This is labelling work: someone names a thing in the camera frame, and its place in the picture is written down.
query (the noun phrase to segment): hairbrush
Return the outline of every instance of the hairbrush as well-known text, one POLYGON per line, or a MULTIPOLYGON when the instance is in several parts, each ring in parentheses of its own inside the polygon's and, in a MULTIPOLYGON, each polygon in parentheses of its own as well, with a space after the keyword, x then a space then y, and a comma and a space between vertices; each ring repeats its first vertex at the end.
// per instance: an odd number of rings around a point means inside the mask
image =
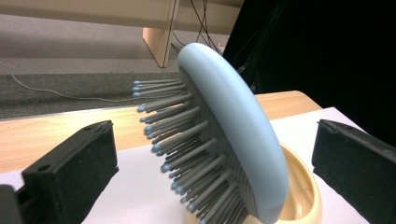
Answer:
POLYGON ((289 193, 288 165, 251 89, 218 53, 192 43, 177 58, 178 79, 139 80, 151 151, 171 189, 200 223, 242 223, 248 215, 278 221, 289 193))

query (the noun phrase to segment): floor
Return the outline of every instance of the floor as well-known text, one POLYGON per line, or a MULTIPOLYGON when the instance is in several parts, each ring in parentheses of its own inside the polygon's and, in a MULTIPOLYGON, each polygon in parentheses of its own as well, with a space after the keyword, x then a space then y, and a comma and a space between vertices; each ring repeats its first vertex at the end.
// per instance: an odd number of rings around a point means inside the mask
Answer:
MULTIPOLYGON (((115 101, 131 98, 137 77, 174 77, 177 50, 205 43, 201 36, 197 41, 196 32, 175 31, 175 48, 161 68, 142 34, 142 27, 0 15, 0 119, 138 104, 115 101), (10 74, 33 89, 114 102, 27 90, 10 74)), ((217 46, 227 44, 227 35, 210 37, 217 46)))

